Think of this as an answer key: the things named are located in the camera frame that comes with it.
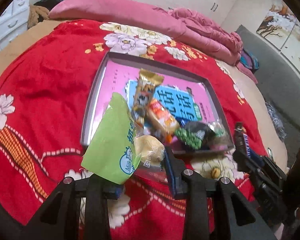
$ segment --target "pink pillow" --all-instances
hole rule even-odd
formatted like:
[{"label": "pink pillow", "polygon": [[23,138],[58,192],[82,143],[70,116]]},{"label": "pink pillow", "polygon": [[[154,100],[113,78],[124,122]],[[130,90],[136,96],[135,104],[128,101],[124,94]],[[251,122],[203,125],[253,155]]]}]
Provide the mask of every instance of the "pink pillow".
[{"label": "pink pillow", "polygon": [[153,5],[131,0],[65,0],[50,12],[50,19],[89,19],[116,22],[178,38],[186,26]]}]

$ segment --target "beige bed sheet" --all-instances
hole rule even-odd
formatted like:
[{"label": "beige bed sheet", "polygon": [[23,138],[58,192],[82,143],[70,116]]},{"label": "beige bed sheet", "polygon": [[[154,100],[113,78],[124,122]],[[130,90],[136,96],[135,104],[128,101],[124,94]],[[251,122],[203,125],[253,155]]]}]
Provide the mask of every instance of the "beige bed sheet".
[{"label": "beige bed sheet", "polygon": [[[48,35],[61,21],[47,20],[32,27],[27,32],[18,36],[6,48],[0,52],[0,75],[6,67],[29,48],[36,41]],[[282,143],[274,129],[270,116],[267,112],[263,96],[254,84],[254,82],[246,75],[238,71],[237,68],[224,63],[235,83],[242,90],[247,102],[253,109],[258,122],[259,133],[262,138],[265,149],[271,149],[274,160],[277,165],[286,171],[287,168],[287,149]]]}]

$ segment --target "brown plush toy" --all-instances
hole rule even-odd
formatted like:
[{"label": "brown plush toy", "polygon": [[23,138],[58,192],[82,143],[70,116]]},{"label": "brown plush toy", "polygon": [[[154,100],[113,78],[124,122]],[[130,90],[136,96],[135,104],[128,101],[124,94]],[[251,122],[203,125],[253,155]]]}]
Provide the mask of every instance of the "brown plush toy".
[{"label": "brown plush toy", "polygon": [[28,19],[28,29],[35,26],[39,22],[39,15],[44,19],[48,19],[49,10],[42,6],[30,5],[30,13]]}]

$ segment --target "cabinet handle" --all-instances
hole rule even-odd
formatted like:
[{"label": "cabinet handle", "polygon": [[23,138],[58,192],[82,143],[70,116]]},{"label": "cabinet handle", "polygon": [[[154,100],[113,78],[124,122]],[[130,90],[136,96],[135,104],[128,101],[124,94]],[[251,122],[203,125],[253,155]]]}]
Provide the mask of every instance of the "cabinet handle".
[{"label": "cabinet handle", "polygon": [[18,22],[18,20],[16,20],[16,22],[15,22],[13,25],[11,25],[11,23],[10,23],[10,24],[8,25],[8,27],[9,27],[9,28],[13,28],[14,26],[16,26],[17,22]]}]

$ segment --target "green label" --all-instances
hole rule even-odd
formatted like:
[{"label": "green label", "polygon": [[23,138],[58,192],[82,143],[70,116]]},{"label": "green label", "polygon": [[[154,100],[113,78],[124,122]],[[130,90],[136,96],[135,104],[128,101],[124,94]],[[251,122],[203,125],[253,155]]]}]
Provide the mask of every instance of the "green label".
[{"label": "green label", "polygon": [[196,103],[194,103],[193,108],[194,108],[194,112],[195,112],[195,115],[197,116],[198,121],[201,121],[202,116],[201,116],[201,113],[200,113],[199,106]]}]

